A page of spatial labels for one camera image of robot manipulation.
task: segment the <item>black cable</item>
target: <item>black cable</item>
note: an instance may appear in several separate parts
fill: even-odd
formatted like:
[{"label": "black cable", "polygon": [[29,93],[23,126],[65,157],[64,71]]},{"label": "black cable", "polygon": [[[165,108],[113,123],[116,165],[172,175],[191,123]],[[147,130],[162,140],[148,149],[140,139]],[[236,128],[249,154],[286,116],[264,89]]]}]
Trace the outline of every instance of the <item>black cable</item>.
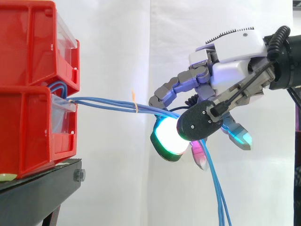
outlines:
[{"label": "black cable", "polygon": [[240,95],[242,92],[245,91],[246,88],[248,88],[265,70],[267,70],[274,62],[269,62],[264,67],[260,68],[257,72],[255,72],[255,75],[253,78],[250,79],[238,92],[236,92],[232,97],[230,97],[228,100],[225,101],[225,104],[227,106],[230,106],[231,103]]},{"label": "black cable", "polygon": [[192,107],[197,103],[198,103],[198,94],[191,96],[187,101],[185,101],[185,104],[189,107]]},{"label": "black cable", "polygon": [[170,112],[174,112],[174,111],[181,110],[181,109],[189,109],[189,108],[190,108],[189,106],[176,107],[176,108],[171,109]]},{"label": "black cable", "polygon": [[288,88],[287,92],[289,93],[299,110],[301,110],[301,98],[297,95],[295,90],[293,90],[292,88]]},{"label": "black cable", "polygon": [[181,110],[181,109],[189,109],[192,106],[196,105],[197,103],[198,103],[198,94],[195,94],[195,95],[191,96],[188,100],[185,101],[185,104],[187,106],[176,107],[174,109],[171,109],[170,112],[174,112],[174,111]]},{"label": "black cable", "polygon": [[281,54],[281,48],[284,41],[290,35],[291,29],[288,26],[281,26],[273,34],[271,41],[269,41],[268,47],[268,59],[275,61]]}]

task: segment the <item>screw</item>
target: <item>screw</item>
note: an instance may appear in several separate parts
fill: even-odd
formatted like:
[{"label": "screw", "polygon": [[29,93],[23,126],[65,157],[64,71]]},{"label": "screw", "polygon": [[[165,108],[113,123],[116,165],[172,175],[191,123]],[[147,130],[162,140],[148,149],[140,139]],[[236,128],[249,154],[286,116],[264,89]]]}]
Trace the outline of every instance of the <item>screw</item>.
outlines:
[{"label": "screw", "polygon": [[77,182],[83,182],[86,178],[86,171],[84,169],[76,169],[74,172],[74,180]]}]

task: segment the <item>clear bin front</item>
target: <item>clear bin front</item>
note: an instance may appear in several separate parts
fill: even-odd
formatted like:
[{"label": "clear bin front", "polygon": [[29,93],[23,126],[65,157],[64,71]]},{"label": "clear bin front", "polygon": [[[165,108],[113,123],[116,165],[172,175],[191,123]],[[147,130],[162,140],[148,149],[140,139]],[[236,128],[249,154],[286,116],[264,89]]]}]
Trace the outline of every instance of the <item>clear bin front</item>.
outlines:
[{"label": "clear bin front", "polygon": [[57,48],[60,55],[71,65],[71,50],[77,48],[77,42],[60,15],[56,15]]},{"label": "clear bin front", "polygon": [[66,101],[54,94],[51,95],[52,99],[52,133],[67,133],[69,131],[70,113],[76,112],[76,105]]}]

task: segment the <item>red storage bin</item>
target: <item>red storage bin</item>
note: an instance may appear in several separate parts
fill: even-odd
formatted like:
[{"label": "red storage bin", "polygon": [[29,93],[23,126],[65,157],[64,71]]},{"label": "red storage bin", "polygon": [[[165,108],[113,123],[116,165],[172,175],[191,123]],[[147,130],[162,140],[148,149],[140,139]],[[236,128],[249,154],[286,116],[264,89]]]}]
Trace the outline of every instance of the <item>red storage bin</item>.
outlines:
[{"label": "red storage bin", "polygon": [[23,178],[76,154],[75,104],[47,87],[0,87],[0,106],[0,175]]},{"label": "red storage bin", "polygon": [[79,91],[79,42],[52,1],[0,0],[0,85]]}]

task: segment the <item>white curtain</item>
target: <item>white curtain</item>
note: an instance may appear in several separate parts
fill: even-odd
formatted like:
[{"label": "white curtain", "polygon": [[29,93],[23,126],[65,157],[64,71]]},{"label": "white curtain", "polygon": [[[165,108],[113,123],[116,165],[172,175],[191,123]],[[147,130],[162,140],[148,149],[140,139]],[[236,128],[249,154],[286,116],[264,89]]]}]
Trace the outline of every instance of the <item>white curtain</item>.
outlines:
[{"label": "white curtain", "polygon": [[[206,40],[254,26],[262,36],[292,24],[287,0],[56,0],[80,41],[77,96],[147,104],[163,83],[188,67]],[[218,131],[208,139],[233,225],[293,225],[294,104],[284,90],[265,90],[233,110],[253,136],[238,149]],[[179,95],[181,106],[193,92]],[[153,116],[79,107],[78,154],[87,177],[66,200],[59,226],[218,225],[209,171],[188,149],[169,163],[149,141]]]}]

